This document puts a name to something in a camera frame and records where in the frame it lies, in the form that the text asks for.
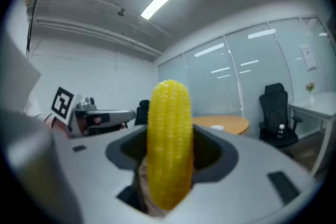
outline glass wall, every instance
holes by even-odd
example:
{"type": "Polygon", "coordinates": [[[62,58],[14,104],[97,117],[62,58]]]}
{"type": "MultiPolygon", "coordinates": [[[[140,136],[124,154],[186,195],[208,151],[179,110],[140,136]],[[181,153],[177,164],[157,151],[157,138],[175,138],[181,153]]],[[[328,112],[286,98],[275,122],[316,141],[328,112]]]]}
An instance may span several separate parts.
{"type": "MultiPolygon", "coordinates": [[[[259,122],[264,120],[259,97],[266,85],[282,83],[291,103],[308,98],[306,84],[311,81],[314,93],[336,91],[335,70],[336,54],[319,20],[292,18],[245,28],[185,51],[159,66],[159,81],[185,84],[194,116],[243,116],[250,124],[246,134],[259,138],[259,122]],[[303,57],[306,45],[314,68],[307,68],[303,57]]],[[[320,127],[317,119],[299,116],[299,136],[320,127]]]]}
{"type": "Polygon", "coordinates": [[[224,38],[185,53],[193,115],[241,116],[237,77],[224,38]]]}
{"type": "Polygon", "coordinates": [[[265,86],[282,83],[292,100],[292,85],[286,60],[267,24],[249,27],[226,35],[235,59],[244,100],[244,116],[250,126],[247,134],[259,135],[259,122],[264,120],[259,97],[265,86]]]}

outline yellow corn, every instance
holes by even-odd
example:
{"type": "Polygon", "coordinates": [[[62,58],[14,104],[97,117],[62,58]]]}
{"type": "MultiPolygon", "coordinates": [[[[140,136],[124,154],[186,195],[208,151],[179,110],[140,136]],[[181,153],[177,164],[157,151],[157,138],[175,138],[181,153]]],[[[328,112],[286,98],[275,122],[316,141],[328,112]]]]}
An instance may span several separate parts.
{"type": "Polygon", "coordinates": [[[154,89],[147,130],[147,169],[153,201],[173,209],[189,192],[193,171],[193,127],[188,89],[174,80],[154,89]]]}

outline chair armrest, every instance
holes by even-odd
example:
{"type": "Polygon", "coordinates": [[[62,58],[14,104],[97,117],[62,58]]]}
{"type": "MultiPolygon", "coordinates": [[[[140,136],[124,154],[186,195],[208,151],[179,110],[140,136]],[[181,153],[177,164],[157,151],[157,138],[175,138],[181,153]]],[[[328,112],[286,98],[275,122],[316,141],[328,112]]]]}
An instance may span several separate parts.
{"type": "Polygon", "coordinates": [[[264,122],[259,122],[259,128],[260,129],[266,129],[266,125],[264,122]]]}
{"type": "Polygon", "coordinates": [[[293,119],[294,121],[296,121],[296,122],[302,122],[302,121],[303,121],[302,118],[297,117],[297,116],[292,117],[292,119],[293,119]]]}

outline floor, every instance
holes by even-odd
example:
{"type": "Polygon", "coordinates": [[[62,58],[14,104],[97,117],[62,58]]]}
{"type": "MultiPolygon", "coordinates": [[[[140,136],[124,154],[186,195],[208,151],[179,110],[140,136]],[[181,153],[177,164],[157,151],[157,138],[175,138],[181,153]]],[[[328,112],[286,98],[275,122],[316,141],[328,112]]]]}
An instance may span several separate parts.
{"type": "MultiPolygon", "coordinates": [[[[281,151],[286,154],[291,154],[294,160],[307,168],[308,171],[311,171],[319,154],[323,141],[323,135],[323,132],[316,132],[309,135],[308,137],[300,139],[299,142],[295,145],[292,145],[281,151]]],[[[322,167],[315,174],[315,178],[318,181],[321,181],[324,179],[327,172],[328,169],[326,167],[322,167]]]]}

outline paper on wall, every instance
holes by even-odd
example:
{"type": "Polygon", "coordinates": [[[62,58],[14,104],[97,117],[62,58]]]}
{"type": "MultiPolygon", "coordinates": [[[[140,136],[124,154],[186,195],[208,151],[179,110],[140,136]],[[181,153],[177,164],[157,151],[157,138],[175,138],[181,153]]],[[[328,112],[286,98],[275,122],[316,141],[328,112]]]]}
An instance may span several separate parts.
{"type": "Polygon", "coordinates": [[[301,51],[302,51],[304,60],[305,60],[306,65],[307,65],[307,70],[316,68],[316,62],[315,62],[314,54],[312,53],[309,45],[301,46],[301,51]]]}

